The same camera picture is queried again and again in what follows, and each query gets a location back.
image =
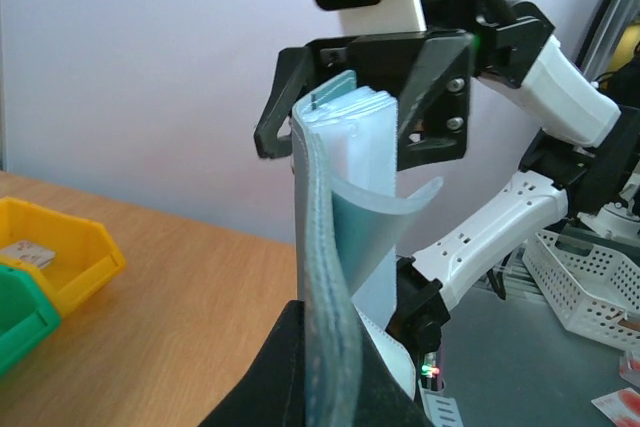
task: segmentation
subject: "gray table surface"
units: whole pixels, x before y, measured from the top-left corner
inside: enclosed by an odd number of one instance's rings
[[[621,352],[564,330],[544,299],[472,288],[443,327],[445,397],[466,427],[611,426],[591,400],[630,387]]]

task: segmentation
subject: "screw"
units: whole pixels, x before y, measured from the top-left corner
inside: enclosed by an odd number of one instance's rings
[[[460,92],[464,89],[465,81],[462,77],[458,77],[457,79],[452,79],[447,84],[447,90],[449,92]]]
[[[447,129],[460,130],[464,125],[464,119],[462,117],[452,117],[447,120]]]

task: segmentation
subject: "wooden table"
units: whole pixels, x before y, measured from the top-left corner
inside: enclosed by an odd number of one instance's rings
[[[128,265],[0,379],[0,426],[196,427],[295,298],[290,245],[0,173],[5,195],[104,223]]]

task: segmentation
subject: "yellow object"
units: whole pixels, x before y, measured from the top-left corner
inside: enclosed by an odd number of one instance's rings
[[[633,50],[640,42],[640,24],[632,24],[627,27],[627,30],[622,34],[620,43],[616,47],[616,51],[613,53],[611,64],[607,69],[607,72],[615,72],[616,70],[624,67],[633,59]]]
[[[56,253],[47,267],[0,255],[0,264],[28,272],[62,317],[68,316],[125,267],[102,224],[19,199],[0,199],[0,249],[30,240]]]

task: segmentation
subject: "white basket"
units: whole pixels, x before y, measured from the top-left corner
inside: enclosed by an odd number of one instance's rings
[[[564,328],[620,350],[640,348],[640,268],[613,249],[557,241],[541,231],[522,260]]]

